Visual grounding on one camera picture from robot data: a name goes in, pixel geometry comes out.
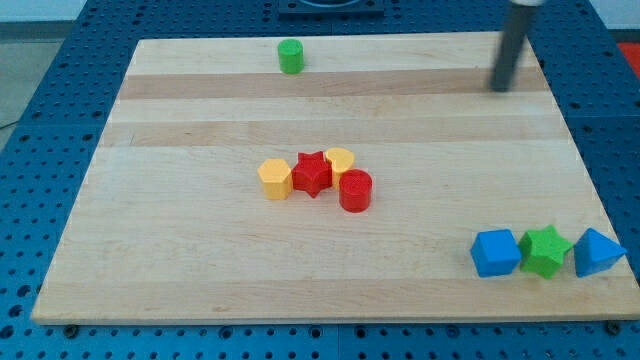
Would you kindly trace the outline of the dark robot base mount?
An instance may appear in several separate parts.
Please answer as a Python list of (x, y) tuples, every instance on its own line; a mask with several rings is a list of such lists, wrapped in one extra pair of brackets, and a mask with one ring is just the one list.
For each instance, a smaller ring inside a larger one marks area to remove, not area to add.
[(341, 16), (341, 15), (381, 15), (384, 0), (277, 0), (278, 15), (299, 16)]

